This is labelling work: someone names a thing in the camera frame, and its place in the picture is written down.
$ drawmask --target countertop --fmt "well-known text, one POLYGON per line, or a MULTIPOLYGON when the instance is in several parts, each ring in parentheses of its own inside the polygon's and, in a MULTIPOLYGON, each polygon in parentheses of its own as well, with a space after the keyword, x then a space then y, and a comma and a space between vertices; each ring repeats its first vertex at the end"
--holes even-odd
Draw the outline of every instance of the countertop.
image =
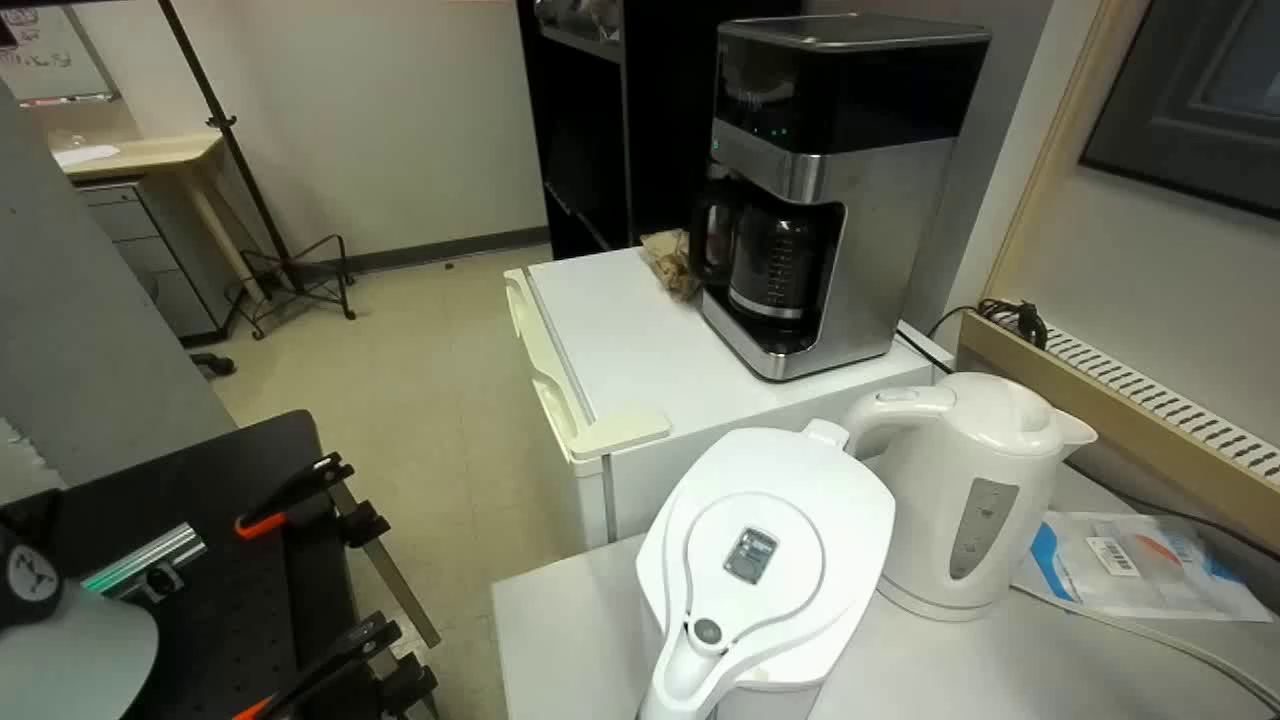
POLYGON ((218 139, 223 139, 218 133, 192 133, 192 135, 145 135, 145 139, 117 139, 117 144, 67 144, 67 147, 50 147, 50 162, 64 167, 67 181, 109 181, 109 176, 196 164, 218 139))
MULTIPOLYGON (((1055 510, 1123 510, 1062 474, 1055 510)), ((649 685, 639 541, 493 590, 511 720, 630 720, 649 685)), ((1143 623, 1197 642, 1280 688, 1280 623, 1143 623)), ((1159 644, 1008 595, 976 623, 872 599, 812 720, 846 718, 1273 718, 1220 674, 1159 644)))

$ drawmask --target electric kettle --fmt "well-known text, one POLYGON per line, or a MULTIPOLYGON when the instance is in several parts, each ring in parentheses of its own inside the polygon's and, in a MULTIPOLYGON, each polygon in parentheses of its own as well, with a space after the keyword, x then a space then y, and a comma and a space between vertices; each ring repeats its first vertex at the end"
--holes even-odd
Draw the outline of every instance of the electric kettle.
POLYGON ((976 620, 1008 594, 1059 461, 1094 442, 1082 421, 978 371, 875 391, 846 413, 846 432, 846 454, 895 496, 881 595, 930 620, 976 620))

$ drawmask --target floor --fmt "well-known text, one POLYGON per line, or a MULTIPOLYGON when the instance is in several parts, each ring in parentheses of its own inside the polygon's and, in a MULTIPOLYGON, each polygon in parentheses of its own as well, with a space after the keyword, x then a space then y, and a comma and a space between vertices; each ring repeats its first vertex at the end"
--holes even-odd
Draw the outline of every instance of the floor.
MULTIPOLYGON (((239 332, 217 350, 239 364, 213 386, 236 424, 308 409, 322 448, 354 466, 354 496, 391 520, 386 550, 442 638, 416 656, 438 677, 448 720, 502 718, 488 586, 569 550, 535 491, 553 454, 498 275, 542 256, 363 274, 358 322, 314 309, 267 341, 239 332)), ((363 609, 391 609, 363 557, 351 579, 363 609)))

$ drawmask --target tripod stand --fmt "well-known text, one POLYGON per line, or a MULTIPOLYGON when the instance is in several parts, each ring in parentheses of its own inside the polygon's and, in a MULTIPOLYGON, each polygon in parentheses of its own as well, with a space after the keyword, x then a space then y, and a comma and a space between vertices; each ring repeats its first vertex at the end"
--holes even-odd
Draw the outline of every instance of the tripod stand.
POLYGON ((351 286, 351 274, 347 274, 347 240, 345 235, 319 235, 314 243, 299 249, 299 252, 288 252, 284 243, 284 234, 246 167, 246 157, 236 139, 236 118, 223 114, 218 96, 213 92, 206 86, 206 74, 196 57, 196 46, 184 28, 184 19, 177 17, 173 0, 160 0, 160 11, 166 19, 166 32, 177 41, 177 47, 184 51, 192 75, 196 75, 196 89, 206 104, 206 123, 223 135, 229 151, 231 151, 231 167, 236 176, 245 181, 245 192, 258 215, 258 223, 267 228, 267 243, 273 243, 273 256, 264 256, 276 275, 281 275, 281 289, 267 297, 264 309, 246 309, 246 324, 252 324, 252 341, 264 341, 276 324, 290 322, 296 313, 310 309, 310 303, 334 303, 347 322, 354 322, 351 303, 347 303, 347 286, 351 286), (334 261, 330 261, 330 275, 322 274, 305 274, 296 261, 319 252, 319 249, 334 249, 334 261))

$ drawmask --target black coffee maker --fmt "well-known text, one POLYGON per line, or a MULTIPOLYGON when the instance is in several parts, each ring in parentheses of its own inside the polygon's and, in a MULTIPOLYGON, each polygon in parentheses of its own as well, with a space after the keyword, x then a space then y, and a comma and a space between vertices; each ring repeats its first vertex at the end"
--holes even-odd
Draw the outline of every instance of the black coffee maker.
POLYGON ((882 356, 989 32, 905 17, 718 26, 700 313, 765 382, 882 356))

